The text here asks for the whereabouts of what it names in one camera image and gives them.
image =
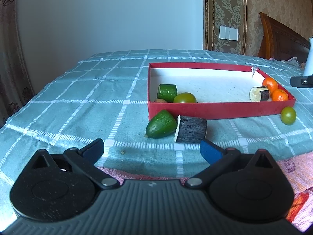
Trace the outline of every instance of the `ribbed plastic panel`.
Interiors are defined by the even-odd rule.
[[[57,223],[19,218],[4,235],[272,235],[301,234],[286,220],[245,224],[216,211],[206,195],[181,186],[179,180],[126,180],[102,191],[83,214]]]

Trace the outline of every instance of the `bed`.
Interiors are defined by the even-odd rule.
[[[95,54],[47,84],[0,130],[0,231],[16,219],[9,201],[10,188],[37,149],[62,153],[101,138],[105,150],[95,164],[98,167],[172,178],[190,177],[206,168],[199,145],[174,144],[173,136],[144,136],[148,123],[148,64],[179,61],[256,65],[297,98],[298,120],[293,126],[281,123],[279,115],[213,120],[208,121],[211,141],[245,153],[265,148],[277,161],[313,150],[313,90],[289,85],[291,76],[302,74],[299,68],[206,50]],[[287,170],[288,165],[281,162],[282,169]],[[294,183],[294,188],[300,185],[309,187]]]
[[[308,40],[263,12],[260,18],[264,36],[258,57],[279,61],[296,57],[298,62],[306,62],[310,49]]]

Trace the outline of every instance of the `white bottle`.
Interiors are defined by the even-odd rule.
[[[310,50],[309,50],[309,55],[308,59],[306,60],[306,66],[304,68],[304,73],[303,76],[311,76],[313,75],[313,36],[310,38]]]

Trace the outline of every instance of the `red box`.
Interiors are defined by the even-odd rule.
[[[149,120],[159,111],[168,110],[178,115],[213,119],[247,118],[280,114],[284,107],[295,104],[288,93],[286,101],[251,102],[249,92],[261,86],[266,73],[259,68],[252,75],[253,67],[205,62],[150,63],[148,69]],[[159,84],[175,84],[178,94],[190,92],[199,103],[155,103]]]

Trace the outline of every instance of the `green tomato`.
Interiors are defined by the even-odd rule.
[[[281,111],[281,121],[286,125],[291,125],[297,119],[297,114],[293,107],[284,107]]]
[[[195,96],[191,93],[181,93],[175,96],[174,101],[176,103],[194,103],[197,102]]]

